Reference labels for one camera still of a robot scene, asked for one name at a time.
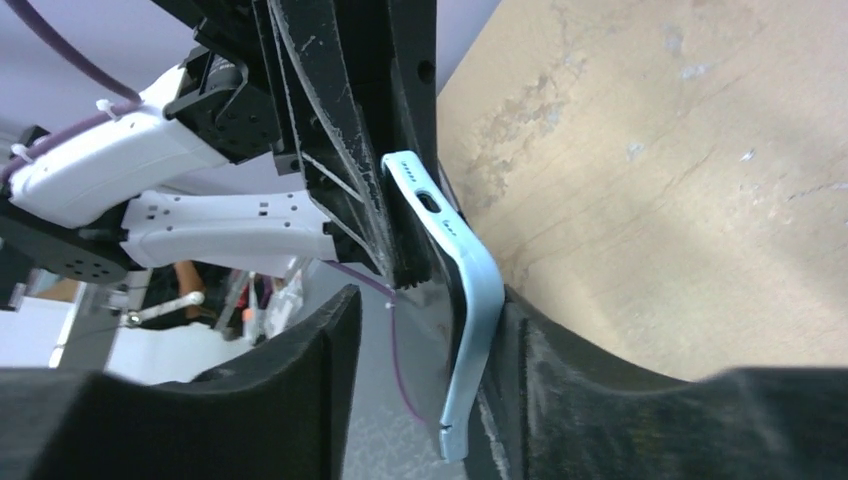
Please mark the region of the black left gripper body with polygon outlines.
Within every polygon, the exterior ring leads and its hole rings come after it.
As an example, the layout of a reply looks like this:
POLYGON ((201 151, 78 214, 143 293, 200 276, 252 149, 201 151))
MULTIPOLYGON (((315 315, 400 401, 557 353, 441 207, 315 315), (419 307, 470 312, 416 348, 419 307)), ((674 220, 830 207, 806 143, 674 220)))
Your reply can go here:
POLYGON ((159 0, 191 28, 176 97, 163 109, 230 163, 272 155, 279 174, 298 171, 289 107, 265 1, 159 0))

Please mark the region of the light blue phone case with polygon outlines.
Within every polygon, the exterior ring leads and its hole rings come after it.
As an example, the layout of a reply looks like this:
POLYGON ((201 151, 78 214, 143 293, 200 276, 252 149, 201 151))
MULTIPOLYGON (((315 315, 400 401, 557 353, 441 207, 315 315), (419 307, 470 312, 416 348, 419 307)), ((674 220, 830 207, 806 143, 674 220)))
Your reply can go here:
POLYGON ((382 169, 428 236, 455 264, 459 277, 464 323, 439 429, 441 456, 453 463, 468 454, 469 420, 505 302, 505 287, 493 256, 453 208, 415 152, 384 155, 382 169))

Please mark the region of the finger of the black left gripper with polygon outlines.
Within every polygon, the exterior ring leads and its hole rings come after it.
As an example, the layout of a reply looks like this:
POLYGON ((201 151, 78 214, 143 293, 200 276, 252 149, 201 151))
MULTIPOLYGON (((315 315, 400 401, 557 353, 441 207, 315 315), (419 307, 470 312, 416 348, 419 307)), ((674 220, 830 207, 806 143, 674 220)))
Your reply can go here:
POLYGON ((268 5, 307 191, 332 221, 337 255, 397 288, 432 278, 434 251, 384 173, 414 152, 438 172, 433 1, 268 5))

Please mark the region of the black phone with white sticker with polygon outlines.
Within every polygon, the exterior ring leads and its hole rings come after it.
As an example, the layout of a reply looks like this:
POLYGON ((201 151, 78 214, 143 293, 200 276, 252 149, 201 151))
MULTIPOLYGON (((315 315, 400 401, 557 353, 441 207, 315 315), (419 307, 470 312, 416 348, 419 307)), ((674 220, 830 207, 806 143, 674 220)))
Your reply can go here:
POLYGON ((430 265, 428 280, 398 294, 395 347, 399 385, 410 410, 436 428, 452 372, 454 319, 450 268, 439 257, 430 265))

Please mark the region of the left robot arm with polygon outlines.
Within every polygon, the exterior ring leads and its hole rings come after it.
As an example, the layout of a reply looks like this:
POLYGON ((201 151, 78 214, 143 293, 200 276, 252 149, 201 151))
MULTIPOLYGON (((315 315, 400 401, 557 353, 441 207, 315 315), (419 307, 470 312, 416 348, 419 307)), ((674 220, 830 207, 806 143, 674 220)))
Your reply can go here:
POLYGON ((1 234, 92 283, 198 260, 279 276, 361 263, 393 287, 433 247, 382 167, 438 170, 433 1, 164 1, 197 47, 150 87, 43 138, 1 176, 1 234))

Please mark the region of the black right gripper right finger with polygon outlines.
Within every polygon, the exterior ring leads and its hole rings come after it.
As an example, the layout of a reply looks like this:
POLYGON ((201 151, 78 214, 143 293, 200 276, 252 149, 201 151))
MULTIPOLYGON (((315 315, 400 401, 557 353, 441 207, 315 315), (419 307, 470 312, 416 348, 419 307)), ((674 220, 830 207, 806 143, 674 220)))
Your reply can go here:
POLYGON ((513 290, 476 402, 480 479, 843 479, 847 373, 674 379, 553 322, 513 290))

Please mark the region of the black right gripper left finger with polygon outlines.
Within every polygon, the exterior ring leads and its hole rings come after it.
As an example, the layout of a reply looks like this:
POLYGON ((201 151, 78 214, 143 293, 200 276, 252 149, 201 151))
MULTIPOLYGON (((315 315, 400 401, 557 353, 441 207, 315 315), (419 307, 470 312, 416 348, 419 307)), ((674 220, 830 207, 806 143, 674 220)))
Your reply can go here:
POLYGON ((348 285, 308 318, 187 383, 1 373, 5 479, 338 479, 362 327, 348 285))

